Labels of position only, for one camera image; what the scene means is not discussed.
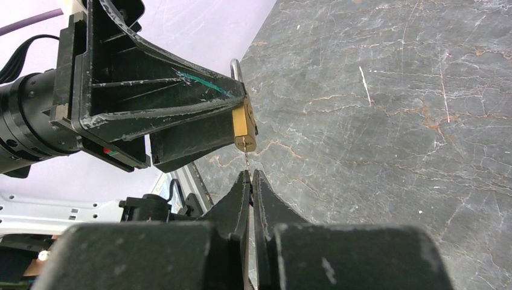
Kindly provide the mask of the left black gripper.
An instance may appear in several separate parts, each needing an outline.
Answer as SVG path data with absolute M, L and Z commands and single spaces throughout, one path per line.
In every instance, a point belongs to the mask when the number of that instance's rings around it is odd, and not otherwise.
M 133 30 L 141 1 L 65 1 L 50 123 L 65 148 L 126 172 L 150 166 L 145 139 L 242 104 L 242 84 L 178 57 Z M 125 148 L 111 142 L 130 141 Z

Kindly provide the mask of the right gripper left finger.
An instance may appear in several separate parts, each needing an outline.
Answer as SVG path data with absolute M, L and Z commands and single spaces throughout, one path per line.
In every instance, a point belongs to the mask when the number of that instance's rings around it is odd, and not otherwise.
M 251 179 L 193 221 L 88 223 L 56 242 L 34 289 L 250 289 Z

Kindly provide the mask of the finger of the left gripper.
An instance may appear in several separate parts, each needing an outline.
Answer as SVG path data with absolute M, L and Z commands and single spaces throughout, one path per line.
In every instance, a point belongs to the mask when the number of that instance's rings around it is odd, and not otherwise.
M 153 165 L 165 173 L 177 170 L 233 142 L 231 112 L 150 134 Z

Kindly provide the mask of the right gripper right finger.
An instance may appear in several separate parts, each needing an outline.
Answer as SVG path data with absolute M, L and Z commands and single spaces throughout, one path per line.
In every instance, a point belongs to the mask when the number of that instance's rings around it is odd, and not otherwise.
M 252 179 L 259 289 L 452 289 L 432 239 L 408 225 L 312 224 Z

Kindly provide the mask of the small brass padlock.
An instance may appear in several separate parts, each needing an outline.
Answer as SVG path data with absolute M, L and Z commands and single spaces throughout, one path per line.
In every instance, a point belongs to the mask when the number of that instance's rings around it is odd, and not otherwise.
M 258 134 L 250 96 L 245 88 L 242 68 L 237 59 L 232 59 L 231 77 L 242 84 L 243 103 L 232 110 L 232 123 L 234 130 L 234 144 L 243 152 L 254 152 L 257 149 L 256 136 Z

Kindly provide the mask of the small silver key bunch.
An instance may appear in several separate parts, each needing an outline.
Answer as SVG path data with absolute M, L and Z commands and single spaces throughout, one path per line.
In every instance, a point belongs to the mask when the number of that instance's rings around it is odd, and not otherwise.
M 245 164 L 246 164 L 246 171 L 249 175 L 249 179 L 252 179 L 251 177 L 251 169 L 250 169 L 250 165 L 249 165 L 249 155 L 248 155 L 248 152 L 246 149 L 244 149 L 244 158 L 245 158 Z

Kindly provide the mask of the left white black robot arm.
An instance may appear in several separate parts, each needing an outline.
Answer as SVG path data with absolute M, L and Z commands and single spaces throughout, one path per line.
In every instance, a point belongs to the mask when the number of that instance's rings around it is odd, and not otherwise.
M 231 75 L 139 35 L 141 1 L 85 1 L 59 36 L 54 69 L 20 77 L 28 43 L 1 71 L 1 173 L 86 152 L 123 171 L 172 172 L 230 144 L 255 147 L 238 60 Z

